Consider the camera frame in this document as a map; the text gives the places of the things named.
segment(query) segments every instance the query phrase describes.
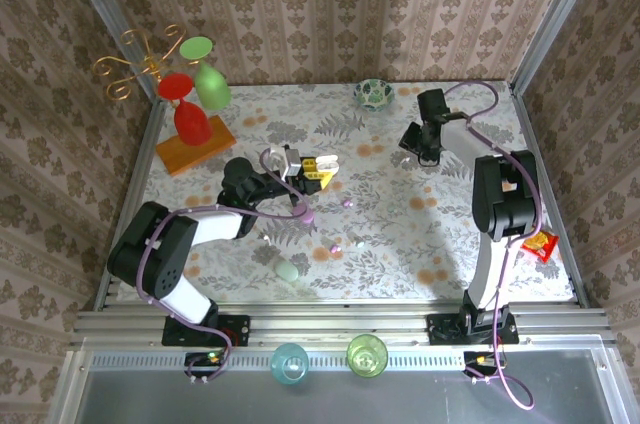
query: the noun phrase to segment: purple cable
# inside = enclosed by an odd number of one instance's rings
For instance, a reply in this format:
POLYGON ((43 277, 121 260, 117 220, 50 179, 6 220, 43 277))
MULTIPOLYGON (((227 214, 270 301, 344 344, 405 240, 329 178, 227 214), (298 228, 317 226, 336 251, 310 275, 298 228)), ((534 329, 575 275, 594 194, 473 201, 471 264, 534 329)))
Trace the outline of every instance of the purple cable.
POLYGON ((531 189, 531 194, 533 196, 533 203, 535 207, 536 215, 535 215, 535 225, 533 226, 533 230, 528 234, 523 234, 522 236, 519 236, 516 239, 509 240, 507 243, 506 252, 504 254, 504 260, 502 261, 502 269, 500 270, 500 277, 498 279, 498 287, 496 289, 496 294, 495 294, 495 308, 493 310, 493 349, 494 349, 495 360, 498 363, 498 365, 496 366, 496 371, 498 375, 497 376, 494 375, 492 377, 500 378, 500 381, 504 386, 505 392, 509 395, 509 397, 511 398, 511 400, 514 402, 516 406, 518 406, 521 409, 524 409, 525 411, 530 411, 535 406, 535 401, 533 399, 533 394, 531 394, 531 391, 529 391, 529 389, 524 385, 524 383, 522 383, 518 379, 511 376, 506 376, 502 371, 502 367, 500 367, 500 348, 498 347, 498 311, 500 308, 499 306, 500 290, 502 289, 502 286, 504 283, 504 278, 507 271, 507 262, 509 260, 509 254, 512 251, 512 247, 516 242, 533 237, 536 234, 538 234, 538 232, 540 232, 540 228, 542 227, 542 202, 540 201, 540 193, 538 192, 538 188, 536 187, 535 183, 533 182, 533 178, 529 175, 529 173, 526 171, 524 166, 522 166, 522 164, 520 164, 513 156, 511 156, 509 152, 502 149, 499 145, 492 142, 490 139, 487 139, 485 136, 483 136, 481 133, 476 131, 471 126, 471 121, 475 117, 481 114, 490 112, 496 108, 499 100, 498 92, 496 91, 496 89, 491 84, 486 83, 484 81, 466 81, 466 82, 461 82, 459 84, 456 84, 450 89, 447 89, 447 91, 444 94, 446 96, 454 89, 457 89, 462 86, 472 85, 472 84, 478 84, 491 90, 491 92, 493 93, 494 102, 488 108, 483 109, 482 111, 476 112, 475 114, 472 114, 467 118, 467 130, 471 133, 472 136, 474 136, 480 142, 489 146, 490 149, 500 153, 511 165, 513 165, 522 174, 522 177, 524 177, 524 180, 527 183, 527 186, 529 186, 529 189, 531 189), (511 391, 511 388, 509 387, 509 383, 507 382, 509 380, 517 383, 520 387, 524 389, 524 391, 529 396, 529 404, 524 404, 520 400, 518 400, 518 398, 513 394, 513 392, 511 391))
POLYGON ((237 209, 237 208, 234 208, 234 207, 226 207, 226 206, 218 206, 218 205, 200 206, 200 207, 194 207, 194 208, 190 208, 190 209, 178 209, 176 211, 171 212, 164 219, 162 219, 162 221, 160 221, 158 226, 153 231, 153 234, 151 234, 151 237, 149 238, 149 242, 147 243, 147 246, 145 247, 144 252, 142 253, 142 257, 140 258, 140 265, 138 266, 138 273, 136 275, 136 290, 138 291, 138 296, 140 297, 140 299, 142 299, 143 301, 147 301, 149 304, 152 304, 152 305, 156 306, 158 309, 161 309, 161 310, 165 311, 173 319, 178 321, 183 326, 189 327, 189 328, 191 328, 191 329, 193 329, 195 331, 207 332, 209 334, 215 334, 216 336, 219 336, 222 339, 224 339, 225 350, 224 350, 223 357, 221 359, 220 367, 211 374, 211 376, 210 376, 211 379, 215 379, 216 377, 218 377, 220 375, 220 373, 222 372, 222 370, 224 369, 224 367, 226 366, 226 364, 227 364, 227 360, 228 360, 229 354, 231 353, 231 348, 233 347, 233 344, 231 343, 231 340, 229 339, 229 336, 227 336, 224 332, 221 332, 221 331, 219 331, 217 329, 214 329, 212 327, 200 326, 198 324, 193 324, 193 323, 187 321, 182 316, 177 315, 171 308, 165 306, 158 299, 155 299, 154 297, 151 297, 150 295, 146 294, 144 292, 144 290, 142 289, 142 277, 144 275, 144 270, 145 270, 145 267, 147 266, 147 261, 149 260, 149 256, 151 255, 151 251, 153 249, 154 244, 158 240, 158 237, 162 233, 162 231, 165 228, 165 226, 171 221, 171 219, 173 219, 176 216, 183 215, 183 214, 200 213, 200 212, 231 211, 231 212, 237 212, 239 214, 245 214, 245 215, 249 215, 249 216, 266 217, 268 219, 281 219, 281 220, 301 219, 301 220, 305 220, 305 221, 313 220, 313 211, 311 210, 306 197, 303 196, 293 186, 290 186, 289 184, 287 184, 283 179, 278 177, 273 171, 271 171, 271 169, 268 168, 268 166, 265 163, 265 159, 266 159, 268 154, 269 154, 269 149, 265 149, 260 154, 260 165, 262 166, 262 168, 267 172, 267 174, 270 177, 272 177, 276 181, 280 182, 280 184, 282 184, 285 189, 287 189, 289 192, 291 192, 292 194, 297 196, 298 199, 300 199, 300 204, 298 204, 298 206, 296 206, 296 209, 301 208, 301 210, 299 212, 294 213, 294 214, 292 214, 290 216, 280 216, 280 215, 275 215, 275 214, 265 214, 265 213, 262 213, 262 212, 251 211, 251 210, 247 210, 247 209, 237 209))

